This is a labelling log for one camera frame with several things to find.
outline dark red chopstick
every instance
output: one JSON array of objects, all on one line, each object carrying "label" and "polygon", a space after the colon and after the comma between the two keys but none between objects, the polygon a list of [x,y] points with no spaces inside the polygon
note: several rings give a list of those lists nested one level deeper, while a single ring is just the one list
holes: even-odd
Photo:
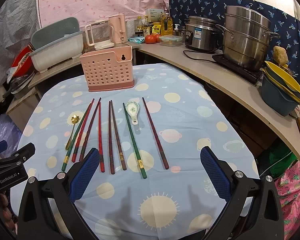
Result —
[{"label": "dark red chopstick", "polygon": [[114,160],[112,151],[112,135],[111,135],[111,102],[109,101],[109,117],[108,117],[108,144],[109,144],[109,160],[110,160],[110,172],[115,174]]},{"label": "dark red chopstick", "polygon": [[123,156],[123,152],[122,152],[122,147],[121,147],[121,143],[120,143],[120,137],[119,137],[119,133],[118,133],[117,122],[115,120],[115,115],[114,115],[114,109],[113,109],[112,100],[110,100],[110,102],[111,102],[111,110],[112,110],[112,119],[113,119],[114,132],[115,132],[115,137],[117,139],[117,145],[118,145],[118,151],[119,151],[120,161],[121,161],[122,169],[125,171],[127,169],[127,165],[126,165],[126,162],[124,160],[124,156]]},{"label": "dark red chopstick", "polygon": [[87,131],[87,134],[86,134],[86,137],[84,139],[84,143],[83,143],[83,146],[82,146],[82,149],[81,149],[79,162],[81,162],[84,158],[84,153],[85,153],[86,148],[87,148],[88,139],[89,139],[89,135],[90,135],[90,132],[91,132],[92,124],[93,124],[94,118],[96,116],[100,101],[101,101],[101,98],[99,98],[96,109],[94,109],[94,112],[93,112],[93,115],[92,115],[92,118],[91,118],[91,121],[90,121],[90,124],[89,124],[89,127],[88,127],[88,131]]},{"label": "dark red chopstick", "polygon": [[100,170],[101,172],[105,172],[105,162],[103,160],[103,151],[102,151],[101,101],[99,105],[98,139],[99,139],[99,154],[100,154]]},{"label": "dark red chopstick", "polygon": [[79,150],[81,137],[82,137],[83,130],[84,130],[84,127],[85,127],[85,125],[86,125],[86,122],[87,122],[87,119],[88,119],[90,110],[91,110],[91,108],[92,108],[93,102],[94,102],[94,98],[93,98],[93,100],[91,101],[91,103],[90,103],[90,105],[89,105],[87,114],[86,114],[86,116],[85,116],[85,118],[84,118],[84,120],[83,120],[82,127],[81,127],[81,130],[80,130],[79,136],[78,136],[78,138],[77,138],[77,143],[75,144],[75,147],[74,147],[74,152],[73,152],[72,159],[71,159],[71,161],[72,161],[73,163],[75,163],[75,159],[77,158],[77,153],[78,153],[78,150]]},{"label": "dark red chopstick", "polygon": [[148,107],[147,107],[147,105],[146,105],[146,101],[145,101],[144,98],[142,98],[142,100],[143,100],[143,104],[145,105],[145,109],[146,109],[146,112],[147,112],[147,115],[148,115],[148,119],[149,119],[149,122],[150,122],[150,125],[151,125],[151,128],[152,128],[154,137],[155,137],[155,141],[157,142],[157,146],[158,146],[158,149],[159,149],[161,158],[162,158],[163,165],[164,165],[165,169],[167,170],[167,169],[169,169],[169,164],[168,164],[166,155],[164,154],[164,151],[163,151],[163,149],[162,149],[162,146],[161,146],[161,143],[160,143],[158,134],[157,134],[157,132],[156,132],[156,130],[155,130],[155,128],[154,128],[154,124],[153,124],[153,122],[152,122],[152,119],[151,119],[151,116],[150,116]]}]

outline red tomato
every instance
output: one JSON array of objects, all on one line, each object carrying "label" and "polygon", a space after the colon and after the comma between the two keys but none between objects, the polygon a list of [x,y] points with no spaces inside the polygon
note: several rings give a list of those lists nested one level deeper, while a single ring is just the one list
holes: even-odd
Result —
[{"label": "red tomato", "polygon": [[159,39],[159,37],[161,36],[161,34],[155,34],[154,35],[155,36],[155,40],[156,40],[156,42],[160,42],[160,39]]},{"label": "red tomato", "polygon": [[146,44],[156,43],[155,36],[154,35],[148,35],[148,36],[146,36],[145,42],[146,42]]}]

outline palm tree print fabric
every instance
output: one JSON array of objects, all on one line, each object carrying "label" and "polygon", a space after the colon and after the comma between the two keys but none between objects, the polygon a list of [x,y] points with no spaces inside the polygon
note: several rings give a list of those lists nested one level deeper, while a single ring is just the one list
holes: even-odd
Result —
[{"label": "palm tree print fabric", "polygon": [[224,14],[228,5],[239,5],[255,10],[271,21],[270,30],[280,34],[273,38],[266,54],[266,60],[272,59],[273,47],[287,50],[289,68],[295,73],[300,84],[300,21],[270,5],[254,0],[169,0],[170,15],[174,24],[184,26],[189,16],[202,16],[224,24]]},{"label": "palm tree print fabric", "polygon": [[288,168],[275,182],[284,217],[284,239],[300,226],[300,161]]}]

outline spoon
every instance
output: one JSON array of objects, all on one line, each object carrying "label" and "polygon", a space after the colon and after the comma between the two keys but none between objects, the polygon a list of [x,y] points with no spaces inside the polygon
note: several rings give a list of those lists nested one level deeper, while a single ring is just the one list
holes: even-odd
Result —
[{"label": "spoon", "polygon": [[138,124],[137,114],[139,112],[139,104],[135,101],[129,101],[126,105],[126,110],[128,114],[131,116],[132,124],[137,125]]},{"label": "spoon", "polygon": [[70,138],[69,138],[69,140],[67,142],[67,145],[66,145],[66,150],[68,150],[68,148],[70,146],[71,138],[72,138],[72,134],[73,134],[73,131],[74,131],[75,124],[77,122],[79,122],[79,116],[77,116],[77,115],[72,116],[71,117],[71,122],[73,123],[73,127],[72,127],[72,132],[71,132]]}]

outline perforated plastic basket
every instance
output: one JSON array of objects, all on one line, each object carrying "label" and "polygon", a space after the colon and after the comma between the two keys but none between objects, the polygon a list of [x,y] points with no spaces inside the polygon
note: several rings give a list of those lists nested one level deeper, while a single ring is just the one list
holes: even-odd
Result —
[{"label": "perforated plastic basket", "polygon": [[80,61],[89,92],[134,87],[131,46],[88,52]]}]

